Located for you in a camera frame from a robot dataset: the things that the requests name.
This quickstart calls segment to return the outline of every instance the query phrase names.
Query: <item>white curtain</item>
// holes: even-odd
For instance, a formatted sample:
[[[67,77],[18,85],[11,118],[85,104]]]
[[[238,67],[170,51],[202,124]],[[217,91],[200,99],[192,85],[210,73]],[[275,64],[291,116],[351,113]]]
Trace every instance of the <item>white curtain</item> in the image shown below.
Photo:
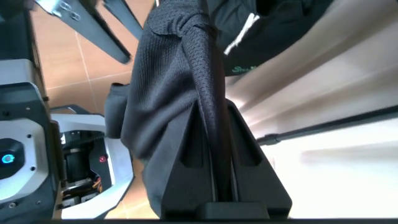
[[[255,137],[398,105],[398,2],[335,0],[298,42],[226,79]]]

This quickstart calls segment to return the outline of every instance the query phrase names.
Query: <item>black pole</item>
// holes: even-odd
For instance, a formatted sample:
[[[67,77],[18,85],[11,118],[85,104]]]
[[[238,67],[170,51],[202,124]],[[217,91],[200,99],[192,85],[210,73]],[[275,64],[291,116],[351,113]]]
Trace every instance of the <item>black pole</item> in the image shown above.
[[[307,128],[289,131],[282,134],[266,134],[264,137],[257,139],[257,142],[260,146],[270,146],[273,144],[277,144],[283,140],[324,133],[327,131],[334,131],[342,128],[350,128],[353,126],[375,123],[378,121],[384,121],[393,118],[398,118],[398,105],[351,116],[348,118],[317,124]]]

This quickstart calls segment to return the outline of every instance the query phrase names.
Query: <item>curtain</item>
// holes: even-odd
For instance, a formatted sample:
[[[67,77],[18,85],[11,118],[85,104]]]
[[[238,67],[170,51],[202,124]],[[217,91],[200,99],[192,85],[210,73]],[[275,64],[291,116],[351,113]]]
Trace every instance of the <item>curtain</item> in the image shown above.
[[[398,105],[398,3],[335,0],[294,45],[226,79],[256,138]]]

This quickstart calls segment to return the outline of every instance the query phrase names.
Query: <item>black fabric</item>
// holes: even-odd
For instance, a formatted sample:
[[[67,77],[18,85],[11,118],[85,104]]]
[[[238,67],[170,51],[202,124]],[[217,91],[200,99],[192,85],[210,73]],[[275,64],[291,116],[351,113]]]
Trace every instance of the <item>black fabric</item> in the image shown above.
[[[187,111],[194,103],[199,105],[212,154],[218,158],[216,175],[225,183],[217,187],[230,188],[231,136],[222,54],[205,3],[164,0],[154,9],[137,48],[128,94],[119,91],[125,86],[115,85],[106,102],[106,134],[117,137],[118,130],[113,129],[123,121],[121,140],[144,161],[143,181],[150,205],[158,215],[186,128],[182,124],[186,124]],[[112,106],[112,99],[123,102],[123,92],[127,98],[124,116],[115,121],[113,118],[124,106]]]
[[[226,76],[246,73],[289,48],[321,18],[333,0],[207,0],[224,51],[250,13],[260,16],[243,40],[224,55]]]

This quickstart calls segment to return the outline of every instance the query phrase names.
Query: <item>ribbed fabric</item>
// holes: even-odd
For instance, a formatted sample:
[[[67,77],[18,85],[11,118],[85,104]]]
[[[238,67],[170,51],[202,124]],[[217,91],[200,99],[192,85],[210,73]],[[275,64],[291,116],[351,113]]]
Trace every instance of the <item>ribbed fabric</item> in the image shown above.
[[[143,181],[158,215],[186,128],[182,124],[194,103],[199,105],[211,152],[219,158],[214,166],[225,185],[218,187],[230,189],[231,136],[222,54],[206,11],[205,1],[164,0],[149,14],[137,48],[124,118],[120,116],[124,119],[121,140],[144,161]],[[221,197],[227,193],[219,192]]]

